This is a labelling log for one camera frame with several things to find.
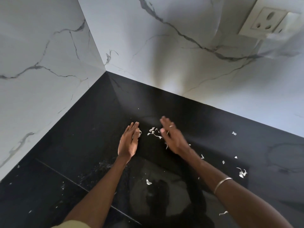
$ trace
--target grout line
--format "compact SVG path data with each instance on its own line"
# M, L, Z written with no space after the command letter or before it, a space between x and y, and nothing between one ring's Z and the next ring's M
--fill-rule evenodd
M62 173L58 172L57 170L51 168L50 166L48 166L47 164L45 164L44 162L40 161L38 158L35 158L36 161L40 162L41 164L45 165L46 167L50 168L51 170L53 170L54 172L56 172L57 174L61 175L62 177L66 178L67 180L69 180L70 182L74 183L75 185L79 186L80 188L84 189L86 192L89 192L89 190L83 188L81 185L77 184L76 182L72 181L71 179L67 178L66 176L64 176ZM131 218L130 216L126 215L125 213L121 212L119 209L113 207L111 205L111 207L115 210L117 210L118 212L122 213L124 216L128 217L129 219L131 219L132 221L138 223L141 225L141 223L139 223L138 221L136 221L134 218Z

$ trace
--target bangle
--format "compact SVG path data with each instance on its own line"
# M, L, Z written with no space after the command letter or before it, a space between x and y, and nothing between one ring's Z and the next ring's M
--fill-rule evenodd
M224 180L220 181L220 182L217 184L217 186L215 187L215 190L214 190L213 193L215 194L217 188L218 188L224 181L229 180L229 179L232 179L232 178L228 177L228 178L225 178Z

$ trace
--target person's left hand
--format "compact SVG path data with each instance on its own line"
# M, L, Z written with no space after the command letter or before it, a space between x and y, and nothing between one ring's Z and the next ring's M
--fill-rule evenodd
M118 157L125 157L127 162L130 161L131 157L136 152L138 145L138 136L139 136L139 122L133 122L129 125L123 135L120 138L118 146Z

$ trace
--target person's left arm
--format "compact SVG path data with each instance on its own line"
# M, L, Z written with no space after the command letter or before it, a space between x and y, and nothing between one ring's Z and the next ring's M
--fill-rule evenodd
M100 228L103 226L123 170L136 152L139 136L138 125L138 122L135 124L132 122L126 128L120 139L118 157L112 168L70 211L64 222L76 220L87 224L90 228Z

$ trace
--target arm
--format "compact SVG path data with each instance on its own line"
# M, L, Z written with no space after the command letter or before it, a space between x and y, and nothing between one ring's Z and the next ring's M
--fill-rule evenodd
M115 190L126 164L135 154L138 144L139 123L128 126L120 139L118 157L108 173L70 211L65 221L76 220L91 228L100 228L108 215Z
M214 191L217 184L227 176L202 160L190 148L173 122L162 117L161 123L164 127L161 129L161 134L169 148L193 167L200 178ZM218 187L216 197L241 227L292 227L271 205L231 179L224 181Z

